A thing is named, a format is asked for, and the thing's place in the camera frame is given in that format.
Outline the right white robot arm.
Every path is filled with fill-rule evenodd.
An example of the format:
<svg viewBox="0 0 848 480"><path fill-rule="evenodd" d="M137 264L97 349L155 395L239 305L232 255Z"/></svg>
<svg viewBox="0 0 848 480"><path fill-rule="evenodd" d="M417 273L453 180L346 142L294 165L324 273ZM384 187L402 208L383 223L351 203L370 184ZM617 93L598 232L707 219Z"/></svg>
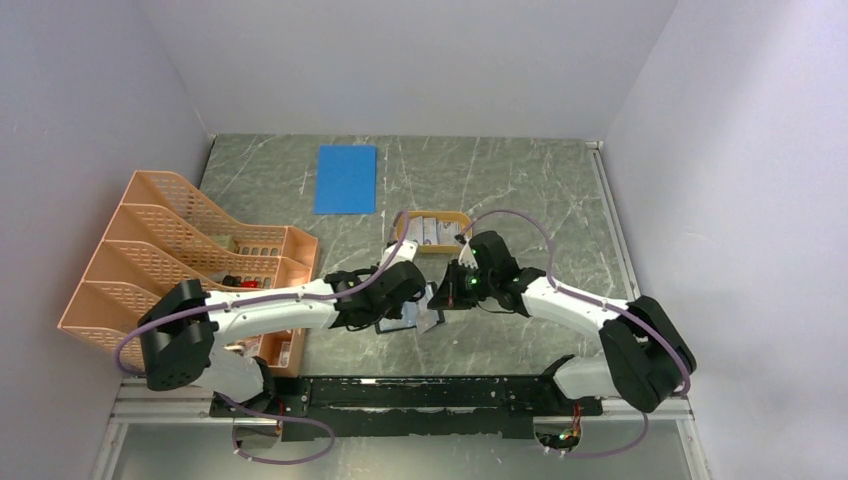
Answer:
<svg viewBox="0 0 848 480"><path fill-rule="evenodd" d="M451 261L431 310L469 310L493 299L508 313L555 322L600 346L593 357L552 364L539 391L550 413L577 400L616 397L651 413L691 384L694 355L659 302L642 295L609 300L567 286L548 272L522 267L494 231L473 236Z"/></svg>

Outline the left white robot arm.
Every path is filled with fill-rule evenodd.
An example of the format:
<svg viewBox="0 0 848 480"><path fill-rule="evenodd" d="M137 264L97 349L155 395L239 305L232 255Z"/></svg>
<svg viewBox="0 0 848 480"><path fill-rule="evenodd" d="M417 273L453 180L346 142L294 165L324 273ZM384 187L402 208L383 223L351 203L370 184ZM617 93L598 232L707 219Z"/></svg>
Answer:
<svg viewBox="0 0 848 480"><path fill-rule="evenodd" d="M410 261L248 292L206 291L197 279L181 281L137 324L147 386L152 391L201 386L236 400L251 415L264 415L277 400L269 366L226 345L283 330L363 330L400 317L425 288L423 274Z"/></svg>

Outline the black card holder wallet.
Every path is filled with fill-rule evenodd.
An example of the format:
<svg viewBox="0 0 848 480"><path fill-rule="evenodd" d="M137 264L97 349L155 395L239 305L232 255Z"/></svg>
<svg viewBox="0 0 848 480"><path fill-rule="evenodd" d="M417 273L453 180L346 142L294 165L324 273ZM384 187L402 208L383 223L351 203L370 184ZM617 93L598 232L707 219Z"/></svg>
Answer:
<svg viewBox="0 0 848 480"><path fill-rule="evenodd" d="M375 332L381 335L410 329L416 331L416 316L420 310L429 309L427 303L432 298L436 289L436 283L429 282L426 288L414 300L403 304L399 319L381 319L375 325Z"/></svg>

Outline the yellow oval tray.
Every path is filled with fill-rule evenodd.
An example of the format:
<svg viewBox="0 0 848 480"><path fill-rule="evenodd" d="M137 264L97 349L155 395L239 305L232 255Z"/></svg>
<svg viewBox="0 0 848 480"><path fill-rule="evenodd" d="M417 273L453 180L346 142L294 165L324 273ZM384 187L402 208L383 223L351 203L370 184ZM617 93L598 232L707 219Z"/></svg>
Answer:
<svg viewBox="0 0 848 480"><path fill-rule="evenodd" d="M404 230L407 234L407 226L412 218L415 217L432 217L437 221L459 222L462 225L461 234L469 238L472 235L470 227L471 219L464 213L458 211L433 211L433 210L409 210L406 212L398 212L393 221L395 230L394 237L399 239ZM458 254L461 250L459 245L419 245L419 252L425 254Z"/></svg>

